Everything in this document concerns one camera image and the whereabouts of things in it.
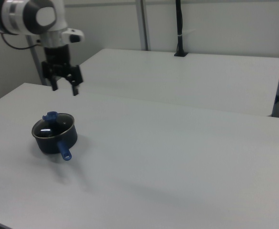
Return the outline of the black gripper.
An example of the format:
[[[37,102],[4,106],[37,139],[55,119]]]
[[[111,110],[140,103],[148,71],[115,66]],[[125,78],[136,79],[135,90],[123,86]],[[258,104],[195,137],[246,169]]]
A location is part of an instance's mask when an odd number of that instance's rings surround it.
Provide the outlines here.
[[[57,77],[67,79],[72,85],[73,96],[79,94],[79,84],[83,82],[78,65],[71,65],[69,45],[58,48],[44,48],[46,60],[41,63],[43,77],[47,79],[53,91],[58,90]]]

